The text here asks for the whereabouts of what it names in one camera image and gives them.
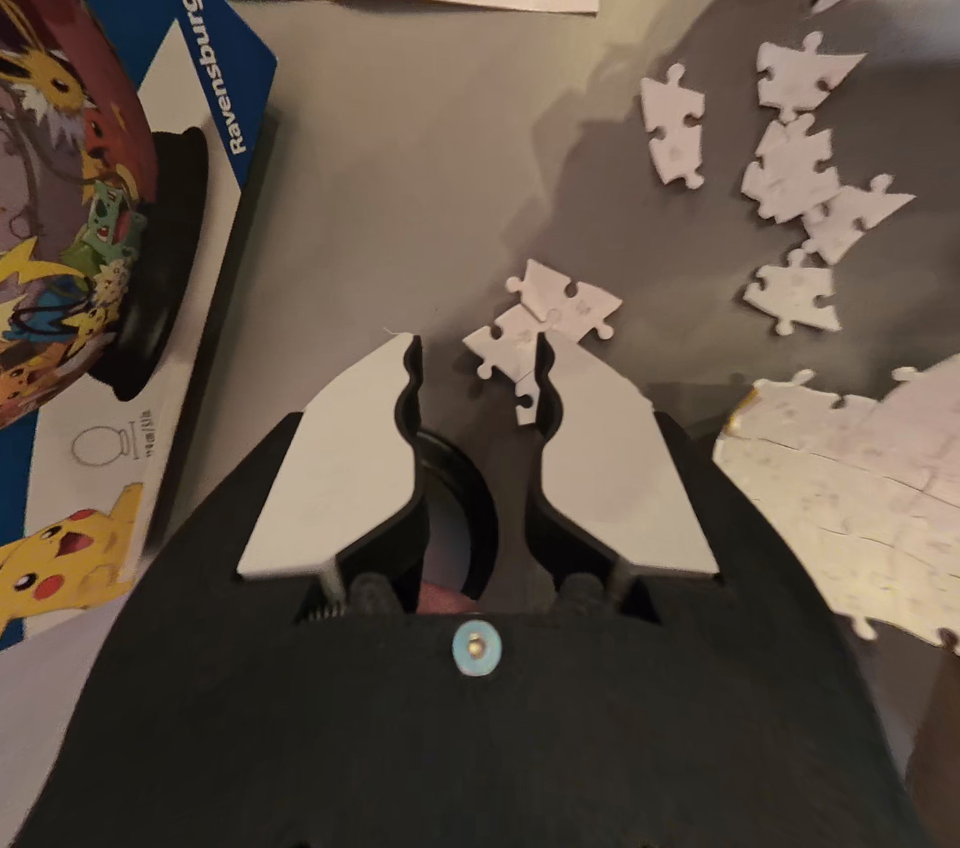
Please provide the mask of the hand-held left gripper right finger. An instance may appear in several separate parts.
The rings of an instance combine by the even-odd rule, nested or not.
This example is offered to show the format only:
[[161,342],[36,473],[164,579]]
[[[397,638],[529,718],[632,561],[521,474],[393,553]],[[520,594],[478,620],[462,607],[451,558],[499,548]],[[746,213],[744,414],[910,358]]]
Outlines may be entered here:
[[638,578],[712,579],[719,565],[651,401],[564,335],[539,335],[540,437],[525,514],[558,592],[591,576],[623,600]]

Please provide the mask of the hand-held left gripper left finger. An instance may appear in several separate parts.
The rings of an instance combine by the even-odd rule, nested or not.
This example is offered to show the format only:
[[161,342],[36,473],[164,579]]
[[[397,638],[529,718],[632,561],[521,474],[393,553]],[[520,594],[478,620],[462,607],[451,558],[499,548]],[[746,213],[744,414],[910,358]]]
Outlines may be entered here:
[[356,578],[418,599],[429,538],[417,451],[419,336],[399,333],[306,406],[237,564],[246,581],[315,578],[344,602]]

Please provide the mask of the large assembled curved puzzle shell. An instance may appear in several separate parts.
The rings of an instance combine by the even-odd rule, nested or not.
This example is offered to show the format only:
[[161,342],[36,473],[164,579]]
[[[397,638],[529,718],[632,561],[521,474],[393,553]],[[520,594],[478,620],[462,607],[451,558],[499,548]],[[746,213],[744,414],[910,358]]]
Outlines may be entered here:
[[882,399],[814,372],[757,379],[712,458],[863,640],[959,633],[959,357],[900,367]]

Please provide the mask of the illustrated puzzle ball box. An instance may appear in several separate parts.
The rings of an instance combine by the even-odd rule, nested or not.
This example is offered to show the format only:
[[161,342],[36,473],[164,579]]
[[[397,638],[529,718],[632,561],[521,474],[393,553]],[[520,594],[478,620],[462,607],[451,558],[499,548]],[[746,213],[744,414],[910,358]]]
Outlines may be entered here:
[[1,0],[2,650],[134,586],[276,66],[227,0]]

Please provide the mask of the joined white puzzle pieces cluster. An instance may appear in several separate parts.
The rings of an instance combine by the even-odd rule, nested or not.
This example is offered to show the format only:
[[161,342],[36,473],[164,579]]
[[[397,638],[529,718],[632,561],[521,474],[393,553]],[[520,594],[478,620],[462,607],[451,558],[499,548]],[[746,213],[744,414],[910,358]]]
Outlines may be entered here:
[[602,340],[614,335],[608,323],[622,304],[608,291],[569,276],[534,259],[522,276],[511,276],[505,289],[518,302],[490,325],[471,332],[463,345],[480,361],[476,374],[486,381],[495,372],[513,384],[517,399],[515,420],[520,427],[534,424],[540,397],[535,377],[540,335],[554,330],[575,343],[591,332]]

